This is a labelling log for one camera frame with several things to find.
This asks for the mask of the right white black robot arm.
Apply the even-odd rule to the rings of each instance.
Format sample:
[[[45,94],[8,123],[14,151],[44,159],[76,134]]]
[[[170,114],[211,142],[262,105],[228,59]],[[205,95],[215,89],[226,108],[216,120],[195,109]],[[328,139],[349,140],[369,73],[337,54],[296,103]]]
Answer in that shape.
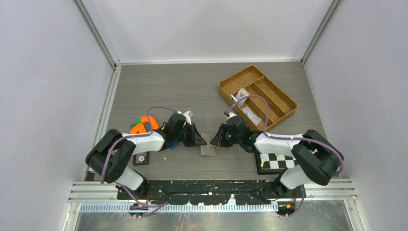
[[[311,129],[299,135],[275,135],[252,130],[239,116],[232,116],[220,125],[210,144],[225,148],[236,144],[252,154],[279,154],[294,158],[297,165],[286,167],[272,183],[275,193],[283,198],[296,187],[309,182],[325,186],[344,169],[342,154]]]

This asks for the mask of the credit card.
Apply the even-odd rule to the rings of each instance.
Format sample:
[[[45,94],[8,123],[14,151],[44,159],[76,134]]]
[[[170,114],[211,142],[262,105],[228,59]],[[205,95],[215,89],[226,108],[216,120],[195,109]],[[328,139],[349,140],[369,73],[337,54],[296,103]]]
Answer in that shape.
[[[231,95],[231,98],[236,103],[248,95],[250,95],[250,92],[245,88],[241,88],[235,95]]]

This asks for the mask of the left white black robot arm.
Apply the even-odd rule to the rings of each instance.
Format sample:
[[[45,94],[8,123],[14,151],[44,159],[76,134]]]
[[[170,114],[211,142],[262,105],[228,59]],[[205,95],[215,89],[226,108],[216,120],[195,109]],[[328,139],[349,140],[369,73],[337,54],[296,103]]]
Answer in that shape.
[[[100,175],[102,182],[124,185],[134,198],[142,199],[148,187],[143,183],[145,178],[128,167],[130,159],[137,154],[166,150],[176,142],[186,147],[207,144],[189,111],[174,113],[161,128],[149,133],[126,134],[111,129],[88,153],[85,163]]]

